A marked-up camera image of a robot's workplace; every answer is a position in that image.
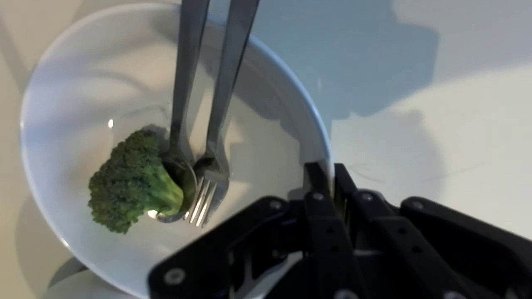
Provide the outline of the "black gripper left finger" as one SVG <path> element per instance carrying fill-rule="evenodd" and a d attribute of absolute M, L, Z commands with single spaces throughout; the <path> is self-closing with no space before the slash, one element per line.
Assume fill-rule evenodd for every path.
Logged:
<path fill-rule="evenodd" d="M 319 164 L 304 166 L 304 186 L 304 197 L 261 197 L 156 264 L 148 274 L 149 299 L 239 299 L 292 252 L 302 259 L 267 299 L 365 299 Z"/>

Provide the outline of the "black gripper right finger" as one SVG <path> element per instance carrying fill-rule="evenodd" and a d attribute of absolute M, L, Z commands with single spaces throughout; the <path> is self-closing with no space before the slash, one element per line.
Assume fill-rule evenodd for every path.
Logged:
<path fill-rule="evenodd" d="M 532 299 L 532 240 L 435 201 L 400 204 L 334 166 L 337 216 L 367 299 Z"/>

